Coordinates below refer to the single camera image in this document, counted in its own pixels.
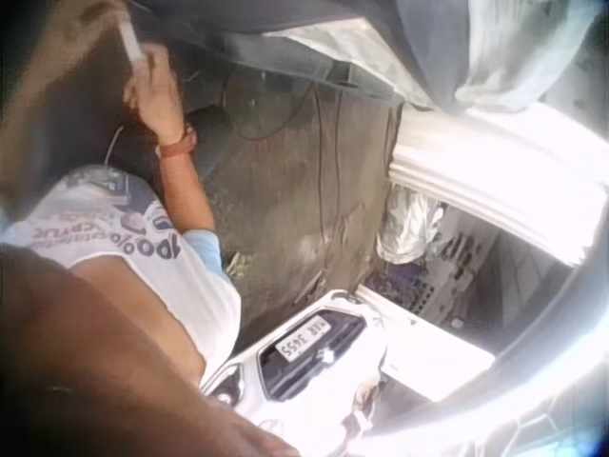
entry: white cloth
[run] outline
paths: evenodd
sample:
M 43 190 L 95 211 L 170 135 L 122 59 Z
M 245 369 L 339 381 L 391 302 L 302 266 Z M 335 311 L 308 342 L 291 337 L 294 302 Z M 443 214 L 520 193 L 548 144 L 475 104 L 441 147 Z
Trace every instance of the white cloth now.
M 233 349 L 241 319 L 237 290 L 205 266 L 140 178 L 109 167 L 77 169 L 3 241 L 65 268 L 101 255 L 123 258 L 205 358 L 202 383 Z

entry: white car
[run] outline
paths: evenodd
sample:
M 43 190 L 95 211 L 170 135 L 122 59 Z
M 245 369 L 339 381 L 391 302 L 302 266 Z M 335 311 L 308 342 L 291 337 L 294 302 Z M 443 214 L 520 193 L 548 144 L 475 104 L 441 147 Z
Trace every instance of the white car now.
M 347 418 L 365 422 L 361 408 L 386 350 L 379 314 L 333 290 L 229 359 L 203 393 L 303 455 L 325 455 L 344 440 Z

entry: cable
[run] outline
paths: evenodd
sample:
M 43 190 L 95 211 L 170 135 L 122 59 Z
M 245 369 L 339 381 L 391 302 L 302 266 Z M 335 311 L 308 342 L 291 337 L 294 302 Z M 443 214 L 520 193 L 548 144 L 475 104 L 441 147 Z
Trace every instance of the cable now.
M 110 155 L 112 154 L 112 151 L 114 150 L 114 145 L 116 144 L 116 140 L 118 140 L 118 135 L 120 135 L 124 129 L 125 129 L 125 127 L 121 126 L 114 132 L 114 136 L 112 137 L 112 141 L 110 142 L 110 146 L 108 146 L 108 151 L 106 152 L 106 158 L 104 159 L 104 165 L 108 164 L 108 161 L 110 160 Z
M 332 243 L 336 237 L 339 220 L 341 219 L 341 165 L 339 163 L 339 126 L 341 122 L 341 108 L 343 107 L 343 94 L 339 92 L 339 103 L 336 108 L 336 122 L 334 124 L 334 165 L 336 167 L 336 218 L 334 219 L 334 228 L 332 229 Z
M 310 83 L 308 85 L 308 87 L 306 88 L 306 91 L 304 92 L 301 100 L 298 102 L 298 105 L 296 106 L 296 108 L 294 108 L 292 110 L 292 112 L 289 113 L 289 115 L 287 116 L 285 121 L 283 121 L 283 123 L 279 127 L 277 127 L 276 129 L 272 130 L 270 133 L 267 133 L 266 135 L 263 135 L 263 136 L 260 136 L 260 137 L 249 137 L 249 136 L 243 135 L 242 133 L 240 133 L 237 130 L 235 122 L 230 118 L 230 114 L 228 114 L 228 110 L 226 109 L 226 88 L 228 87 L 228 83 L 230 82 L 230 78 L 231 78 L 231 76 L 233 75 L 233 73 L 235 72 L 236 69 L 237 69 L 237 66 L 236 65 L 233 66 L 232 70 L 230 71 L 230 73 L 228 74 L 228 77 L 225 80 L 225 83 L 223 84 L 222 95 L 220 96 L 220 104 L 221 104 L 223 110 L 225 111 L 226 119 L 228 119 L 228 122 L 232 126 L 232 129 L 235 132 L 235 135 L 237 135 L 242 140 L 247 140 L 247 141 L 264 141 L 264 140 L 270 138 L 271 136 L 275 135 L 279 131 L 285 129 L 285 127 L 291 122 L 292 119 L 294 119 L 296 114 L 303 107 L 303 104 L 305 103 L 305 99 L 306 99 L 307 95 L 310 93 L 311 89 L 313 88 L 313 86 L 315 84 L 315 83 Z
M 317 125 L 319 126 L 320 131 L 320 141 L 319 141 L 319 160 L 318 160 L 318 170 L 317 170 L 317 196 L 319 198 L 318 207 L 320 210 L 320 233 L 322 234 L 322 240 L 324 240 L 325 245 L 325 228 L 324 228 L 324 205 L 323 205 L 323 196 L 322 196 L 322 172 L 323 172 L 323 162 L 322 157 L 324 156 L 324 148 L 323 148 L 323 139 L 324 139 L 324 131 L 322 127 L 322 104 L 320 103 L 320 94 L 317 91 L 317 85 L 311 83 L 308 92 L 311 88 L 314 88 L 313 95 L 315 98 L 315 105 L 317 107 Z

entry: man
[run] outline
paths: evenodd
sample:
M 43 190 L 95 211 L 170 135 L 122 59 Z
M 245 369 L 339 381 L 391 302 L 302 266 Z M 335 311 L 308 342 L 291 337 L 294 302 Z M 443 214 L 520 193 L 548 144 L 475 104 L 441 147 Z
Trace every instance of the man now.
M 232 351 L 240 298 L 167 50 L 145 50 L 125 102 L 156 135 L 164 203 L 141 178 L 89 166 L 9 228 L 4 430 L 62 455 L 297 455 L 198 391 Z

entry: cigarette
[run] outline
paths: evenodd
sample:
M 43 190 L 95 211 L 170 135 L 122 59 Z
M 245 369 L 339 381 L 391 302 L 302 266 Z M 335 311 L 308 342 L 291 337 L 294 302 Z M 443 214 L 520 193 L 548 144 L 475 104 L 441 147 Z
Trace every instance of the cigarette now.
M 119 22 L 118 29 L 121 31 L 121 38 L 123 38 L 123 45 L 125 46 L 129 62 L 133 64 L 138 60 L 144 59 L 144 54 L 137 42 L 137 37 L 135 36 L 135 30 L 133 29 L 131 21 L 128 19 L 122 20 Z

